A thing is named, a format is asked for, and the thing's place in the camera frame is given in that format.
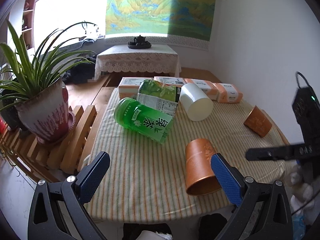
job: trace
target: low table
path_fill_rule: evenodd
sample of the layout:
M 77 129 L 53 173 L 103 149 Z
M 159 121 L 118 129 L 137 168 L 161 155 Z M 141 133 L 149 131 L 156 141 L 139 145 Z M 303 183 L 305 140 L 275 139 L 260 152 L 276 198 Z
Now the low table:
M 116 45 L 97 56 L 95 80 L 105 72 L 181 72 L 178 54 L 168 45 L 153 44 L 150 49 L 129 49 L 128 45 Z
M 74 174 L 81 169 L 84 157 L 92 150 L 105 109 L 106 105 L 99 106 L 98 112 L 93 105 L 85 109 L 75 106 L 72 110 L 70 107 L 76 123 L 66 137 L 54 145 L 40 144 L 34 134 L 21 139 L 18 129 L 6 129 L 0 135 L 1 151 L 36 182 L 40 179 L 48 182 L 63 181 L 65 178 L 55 176 L 55 171 L 60 169 L 67 174 Z
M 111 159 L 109 170 L 85 206 L 95 221 L 158 223 L 203 215 L 230 205 L 223 190 L 205 196 L 186 194 L 185 147 L 197 138 L 210 140 L 231 166 L 257 182 L 282 179 L 291 167 L 285 161 L 245 159 L 248 148 L 286 142 L 275 124 L 264 138 L 243 125 L 252 110 L 244 100 L 239 104 L 213 101 L 214 111 L 200 122 L 189 120 L 179 103 L 173 127 L 163 144 L 117 124 L 113 113 L 118 102 L 118 89 L 114 89 L 88 160 L 90 163 L 100 151 L 109 153 Z

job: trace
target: landscape painting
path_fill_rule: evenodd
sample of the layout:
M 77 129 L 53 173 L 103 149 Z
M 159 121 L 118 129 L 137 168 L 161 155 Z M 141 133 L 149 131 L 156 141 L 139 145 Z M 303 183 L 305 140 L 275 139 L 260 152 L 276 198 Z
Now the landscape painting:
M 108 0 L 106 35 L 161 33 L 210 40 L 215 0 Z

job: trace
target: bookshelf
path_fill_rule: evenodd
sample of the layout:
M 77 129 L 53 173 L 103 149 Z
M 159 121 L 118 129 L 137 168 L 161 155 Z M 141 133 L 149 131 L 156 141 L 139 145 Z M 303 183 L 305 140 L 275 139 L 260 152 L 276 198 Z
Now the bookshelf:
M 26 0 L 25 5 L 28 3 L 29 5 L 22 13 L 23 25 L 22 25 L 22 35 L 23 39 L 26 43 L 27 49 L 34 48 L 33 41 L 33 16 L 36 5 L 36 0 Z

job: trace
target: white tablecloth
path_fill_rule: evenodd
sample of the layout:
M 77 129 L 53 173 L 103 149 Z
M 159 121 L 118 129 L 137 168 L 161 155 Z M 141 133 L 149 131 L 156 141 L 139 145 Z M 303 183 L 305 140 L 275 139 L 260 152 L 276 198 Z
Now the white tablecloth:
M 181 72 L 178 54 L 168 45 L 154 44 L 150 49 L 129 49 L 128 45 L 116 45 L 97 56 L 95 80 L 106 72 Z
M 243 124 L 252 110 L 245 100 L 239 104 L 213 101 L 214 111 L 200 122 L 191 121 L 179 103 L 163 144 L 117 124 L 113 115 L 118 102 L 116 88 L 88 160 L 90 164 L 100 151 L 109 153 L 111 159 L 109 170 L 85 205 L 94 221 L 159 223 L 205 215 L 228 206 L 223 190 L 198 197 L 186 193 L 185 148 L 197 138 L 210 140 L 231 166 L 257 182 L 273 183 L 291 169 L 291 162 L 246 160 L 249 148 L 284 143 L 275 126 L 261 138 Z

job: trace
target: pink flower pot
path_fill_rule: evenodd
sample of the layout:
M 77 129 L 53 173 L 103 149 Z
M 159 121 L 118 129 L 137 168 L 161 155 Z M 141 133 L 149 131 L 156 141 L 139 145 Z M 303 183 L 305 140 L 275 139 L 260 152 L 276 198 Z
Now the pink flower pot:
M 68 91 L 62 78 L 15 107 L 21 122 L 48 143 L 57 141 L 69 131 Z

